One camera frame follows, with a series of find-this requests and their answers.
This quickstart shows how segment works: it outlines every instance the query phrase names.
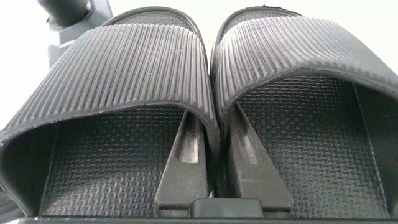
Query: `textured footbed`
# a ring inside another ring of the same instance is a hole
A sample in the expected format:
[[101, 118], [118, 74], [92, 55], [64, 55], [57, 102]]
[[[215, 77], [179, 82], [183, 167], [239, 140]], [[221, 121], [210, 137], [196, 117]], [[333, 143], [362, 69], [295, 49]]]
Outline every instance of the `textured footbed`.
[[238, 25], [241, 22], [258, 19], [258, 18], [267, 18], [267, 17], [280, 17], [287, 16], [287, 13], [278, 12], [278, 11], [270, 11], [268, 8], [264, 8], [263, 10], [258, 9], [254, 11], [246, 11], [242, 12], [236, 16], [234, 16], [226, 25], [224, 30], [224, 34], [227, 33], [232, 27]]
[[302, 75], [240, 104], [294, 198], [292, 218], [388, 218], [351, 82]]
[[169, 12], [143, 12], [121, 19], [114, 24], [159, 24], [174, 25], [190, 30], [190, 26], [182, 18]]
[[140, 108], [57, 123], [40, 215], [154, 217], [183, 110]]

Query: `slide sandal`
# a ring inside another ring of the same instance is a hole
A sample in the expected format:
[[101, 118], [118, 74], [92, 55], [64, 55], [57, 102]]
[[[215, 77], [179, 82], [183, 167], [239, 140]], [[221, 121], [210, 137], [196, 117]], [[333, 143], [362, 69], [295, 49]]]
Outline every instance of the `slide sandal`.
[[230, 196], [258, 198], [265, 216], [397, 218], [398, 76], [333, 22], [228, 26], [210, 75]]
[[183, 27], [88, 31], [0, 132], [2, 187], [28, 217], [188, 216], [220, 149], [207, 71]]

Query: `rubber strap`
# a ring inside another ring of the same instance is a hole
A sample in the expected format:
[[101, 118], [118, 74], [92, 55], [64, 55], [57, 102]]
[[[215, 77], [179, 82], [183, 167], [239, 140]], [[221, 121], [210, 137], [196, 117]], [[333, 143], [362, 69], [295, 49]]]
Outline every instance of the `rubber strap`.
[[0, 150], [44, 124], [148, 105], [175, 105], [198, 116], [218, 157], [219, 129], [197, 36], [176, 26], [99, 27], [61, 56], [0, 132]]
[[247, 92], [304, 73], [327, 73], [398, 99], [398, 76], [361, 41], [334, 22], [272, 17], [234, 26], [217, 46], [212, 74], [221, 134]]

